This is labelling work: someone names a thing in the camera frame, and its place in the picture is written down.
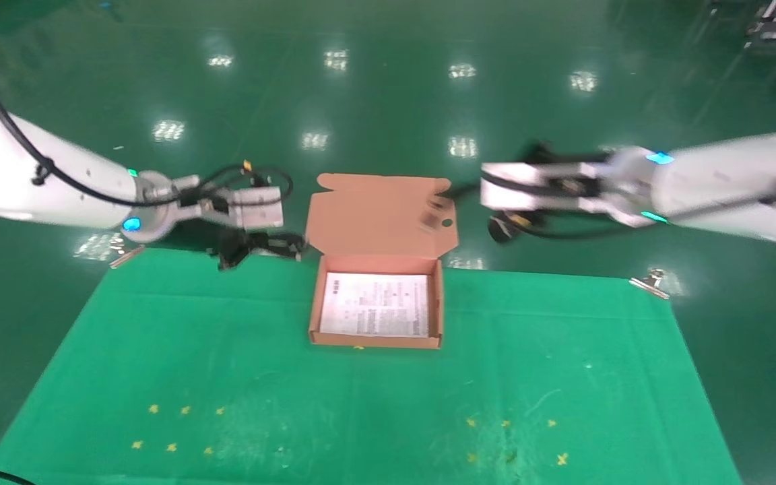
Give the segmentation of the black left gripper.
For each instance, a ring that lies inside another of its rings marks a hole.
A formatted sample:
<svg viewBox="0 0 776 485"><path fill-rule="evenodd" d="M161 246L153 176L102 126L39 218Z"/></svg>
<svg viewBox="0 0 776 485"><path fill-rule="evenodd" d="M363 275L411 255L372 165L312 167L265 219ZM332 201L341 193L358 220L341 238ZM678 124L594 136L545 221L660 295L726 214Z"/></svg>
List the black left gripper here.
<svg viewBox="0 0 776 485"><path fill-rule="evenodd" d="M262 255L301 261L307 242L301 234L290 232L247 232L241 229L221 229L218 239L209 248L209 256L219 265L239 265L256 249Z"/></svg>

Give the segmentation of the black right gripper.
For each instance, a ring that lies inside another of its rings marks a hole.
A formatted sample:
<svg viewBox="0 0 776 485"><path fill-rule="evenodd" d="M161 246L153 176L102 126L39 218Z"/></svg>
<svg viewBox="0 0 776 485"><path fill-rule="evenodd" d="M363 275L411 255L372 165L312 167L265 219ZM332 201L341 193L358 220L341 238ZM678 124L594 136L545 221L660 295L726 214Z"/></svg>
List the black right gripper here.
<svg viewBox="0 0 776 485"><path fill-rule="evenodd" d="M480 199L484 181L469 181L452 185L451 200L455 203L466 199ZM495 211L489 217L488 233L499 245L525 234L533 226L533 211Z"/></svg>

